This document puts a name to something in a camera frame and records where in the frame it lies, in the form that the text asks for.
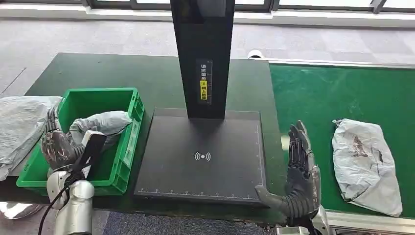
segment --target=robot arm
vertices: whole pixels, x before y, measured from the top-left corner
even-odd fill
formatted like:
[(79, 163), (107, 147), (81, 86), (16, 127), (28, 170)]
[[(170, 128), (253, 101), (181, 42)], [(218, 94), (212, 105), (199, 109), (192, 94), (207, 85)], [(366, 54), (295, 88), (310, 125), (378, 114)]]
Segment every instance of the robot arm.
[[(48, 178), (47, 193), (51, 202), (64, 189), (69, 176), (66, 171), (56, 171)], [(69, 193), (63, 193), (52, 206), (58, 210), (55, 235), (92, 235), (93, 194), (93, 185), (86, 180), (77, 180), (69, 186)]]
[(265, 205), (285, 214), (289, 226), (305, 227), (311, 235), (328, 235), (325, 210), (320, 204), (320, 169), (314, 162), (307, 129), (298, 121), (296, 126), (291, 125), (288, 134), (290, 146), (286, 196), (270, 193), (263, 185), (255, 187), (256, 193)]
[(42, 234), (47, 212), (54, 208), (58, 210), (55, 235), (91, 235), (94, 187), (85, 180), (81, 170), (88, 159), (92, 162), (100, 154), (107, 137), (88, 134), (83, 140), (85, 147), (72, 147), (58, 124), (53, 109), (47, 114), (46, 133), (42, 139), (42, 152), (54, 170), (46, 183), (51, 204), (42, 217), (38, 234)]

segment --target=plastic mailer bag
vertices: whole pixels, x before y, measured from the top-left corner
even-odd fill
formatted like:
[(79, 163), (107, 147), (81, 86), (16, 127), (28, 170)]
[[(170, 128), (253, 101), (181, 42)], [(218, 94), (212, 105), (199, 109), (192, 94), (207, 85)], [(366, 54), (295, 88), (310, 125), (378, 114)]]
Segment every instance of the plastic mailer bag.
[(107, 136), (103, 150), (114, 145), (119, 135), (131, 123), (131, 118), (124, 111), (110, 111), (79, 118), (69, 127), (68, 139), (72, 145), (80, 145), (86, 131), (99, 131)]
[(333, 121), (333, 162), (346, 202), (400, 216), (402, 202), (395, 162), (379, 125), (341, 119)]
[(59, 96), (10, 96), (0, 98), (0, 181), (5, 180), (45, 130), (47, 111)]

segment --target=yellow label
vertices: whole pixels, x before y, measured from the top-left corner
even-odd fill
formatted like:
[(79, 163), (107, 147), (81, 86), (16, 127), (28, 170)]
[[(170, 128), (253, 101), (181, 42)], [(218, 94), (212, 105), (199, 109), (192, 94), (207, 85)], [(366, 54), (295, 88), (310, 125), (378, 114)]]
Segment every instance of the yellow label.
[(206, 80), (200, 80), (200, 99), (208, 99), (208, 82)]

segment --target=green plastic crate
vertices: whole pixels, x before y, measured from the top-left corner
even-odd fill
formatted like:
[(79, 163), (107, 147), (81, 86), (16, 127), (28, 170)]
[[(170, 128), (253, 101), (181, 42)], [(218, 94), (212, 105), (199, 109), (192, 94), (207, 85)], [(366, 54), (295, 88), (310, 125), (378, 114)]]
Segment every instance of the green plastic crate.
[[(66, 91), (58, 107), (59, 122), (65, 133), (77, 118), (87, 118), (94, 114), (117, 110), (128, 112), (133, 122), (123, 131), (118, 143), (106, 150), (91, 167), (87, 180), (95, 187), (95, 195), (125, 193), (144, 105), (135, 88), (108, 88), (70, 89)], [(20, 173), (17, 186), (47, 195), (48, 168), (39, 141)]]

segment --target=wireless charging symbol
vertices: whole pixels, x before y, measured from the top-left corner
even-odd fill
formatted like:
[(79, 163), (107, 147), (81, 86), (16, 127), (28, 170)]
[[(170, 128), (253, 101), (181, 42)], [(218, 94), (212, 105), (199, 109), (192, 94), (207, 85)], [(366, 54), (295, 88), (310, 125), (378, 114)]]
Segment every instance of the wireless charging symbol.
[(209, 152), (207, 152), (206, 154), (200, 154), (200, 152), (197, 151), (195, 153), (195, 160), (198, 161), (200, 159), (205, 159), (207, 162), (209, 162), (211, 159), (211, 155)]

